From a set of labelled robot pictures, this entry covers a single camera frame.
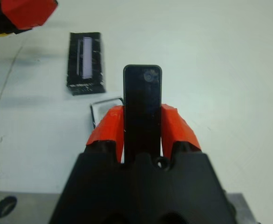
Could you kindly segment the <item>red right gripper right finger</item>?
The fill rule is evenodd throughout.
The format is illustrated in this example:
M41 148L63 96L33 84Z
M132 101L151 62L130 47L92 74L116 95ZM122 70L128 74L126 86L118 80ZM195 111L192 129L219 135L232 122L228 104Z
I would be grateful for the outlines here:
M161 105L161 143L163 156L173 155L174 145L189 143L191 152L201 151L198 139L178 110L167 104Z

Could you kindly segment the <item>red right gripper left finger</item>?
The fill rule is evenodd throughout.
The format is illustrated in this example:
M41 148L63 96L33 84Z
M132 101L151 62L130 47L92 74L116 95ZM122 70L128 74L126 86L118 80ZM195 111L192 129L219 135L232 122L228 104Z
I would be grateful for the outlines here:
M117 105L109 109L100 123L92 131L86 146L94 142L111 141L115 144L117 162L121 163L124 146L124 112L123 106Z

